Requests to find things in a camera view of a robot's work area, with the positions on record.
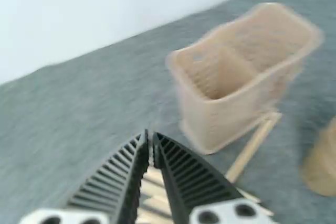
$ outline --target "beige plastic basket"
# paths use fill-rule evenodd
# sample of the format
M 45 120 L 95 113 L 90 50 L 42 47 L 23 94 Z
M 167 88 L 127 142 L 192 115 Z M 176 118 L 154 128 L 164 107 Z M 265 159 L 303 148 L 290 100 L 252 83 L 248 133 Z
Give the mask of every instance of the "beige plastic basket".
M 281 4 L 264 3 L 172 52 L 167 65 L 184 134 L 203 154 L 245 134 L 281 98 L 320 41 L 313 24 Z
M 336 196 L 336 119 L 323 130 L 304 160 L 302 177 L 306 185 L 324 196 Z

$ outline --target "white wall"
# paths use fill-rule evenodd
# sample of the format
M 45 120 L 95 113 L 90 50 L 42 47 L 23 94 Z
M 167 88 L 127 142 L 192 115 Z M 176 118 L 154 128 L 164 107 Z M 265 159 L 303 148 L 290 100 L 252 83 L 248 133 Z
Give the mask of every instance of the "white wall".
M 223 0 L 0 0 L 0 83 Z

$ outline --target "ribbed gripper pad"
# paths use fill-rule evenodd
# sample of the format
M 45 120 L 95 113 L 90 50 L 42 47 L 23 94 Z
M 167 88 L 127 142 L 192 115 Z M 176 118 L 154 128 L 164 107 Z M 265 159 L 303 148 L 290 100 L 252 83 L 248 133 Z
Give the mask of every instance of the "ribbed gripper pad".
M 161 169 L 175 224 L 188 223 L 196 206 L 242 198 L 237 189 L 200 156 L 154 133 L 154 165 Z
M 112 223 L 134 223 L 148 159 L 145 130 L 110 154 L 72 195 L 67 207 L 103 211 Z

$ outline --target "floor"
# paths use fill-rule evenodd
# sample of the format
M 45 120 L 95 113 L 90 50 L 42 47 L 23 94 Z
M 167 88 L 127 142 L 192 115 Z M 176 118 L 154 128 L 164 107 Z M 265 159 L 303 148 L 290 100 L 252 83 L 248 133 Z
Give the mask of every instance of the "floor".
M 280 103 L 281 122 L 238 185 L 261 198 L 278 222 L 334 223 L 336 200 L 309 191 L 299 173 L 317 131 L 336 114 L 334 0 L 231 0 L 0 86 L 1 223 L 60 206 L 87 170 L 144 127 L 188 145 L 166 55 L 269 1 L 306 16 L 323 29 L 325 42 Z M 247 138 L 205 158 L 224 172 Z

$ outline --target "wooden stick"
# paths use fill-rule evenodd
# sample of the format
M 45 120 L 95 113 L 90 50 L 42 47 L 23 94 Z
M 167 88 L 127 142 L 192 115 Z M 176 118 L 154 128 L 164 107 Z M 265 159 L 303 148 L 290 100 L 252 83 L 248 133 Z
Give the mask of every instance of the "wooden stick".
M 167 193 L 163 187 L 150 183 L 146 180 L 142 180 L 141 184 L 142 184 L 140 188 L 141 193 L 144 193 L 148 196 L 157 195 L 163 198 L 167 197 Z
M 151 224 L 151 222 L 147 220 L 146 218 L 144 218 L 143 216 L 139 216 L 135 220 L 135 224 Z
M 249 194 L 243 190 L 241 190 L 240 188 L 237 188 L 237 190 L 247 199 L 253 201 L 254 203 L 260 203 L 261 200 L 259 198 L 257 198 L 256 196 Z
M 142 208 L 138 209 L 138 213 L 140 214 L 141 218 L 149 220 L 152 224 L 174 224 L 172 219 L 164 218 L 163 216 L 154 214 L 153 212 L 149 212 Z
M 267 137 L 268 133 L 273 129 L 275 124 L 281 118 L 281 113 L 271 113 L 269 119 L 265 120 L 262 125 L 259 126 L 257 131 L 253 134 L 251 140 L 246 144 L 242 152 L 238 155 L 233 165 L 230 167 L 225 177 L 234 183 L 241 172 L 244 170 L 246 164 L 253 157 L 255 152 L 259 149 L 260 145 Z
M 154 196 L 150 199 L 146 199 L 143 203 L 146 206 L 149 206 L 151 208 L 157 209 L 158 211 L 161 211 L 167 215 L 172 215 L 172 212 L 170 210 L 170 206 L 168 201 L 161 200 L 162 197 Z
M 274 215 L 274 213 L 271 210 L 269 210 L 265 207 L 262 207 L 262 206 L 260 206 L 260 207 L 261 207 L 261 211 L 264 213 L 264 215 L 267 215 L 267 216 L 273 216 Z
M 157 170 L 153 167 L 148 167 L 147 172 L 143 175 L 143 177 L 164 186 L 163 177 L 160 170 Z

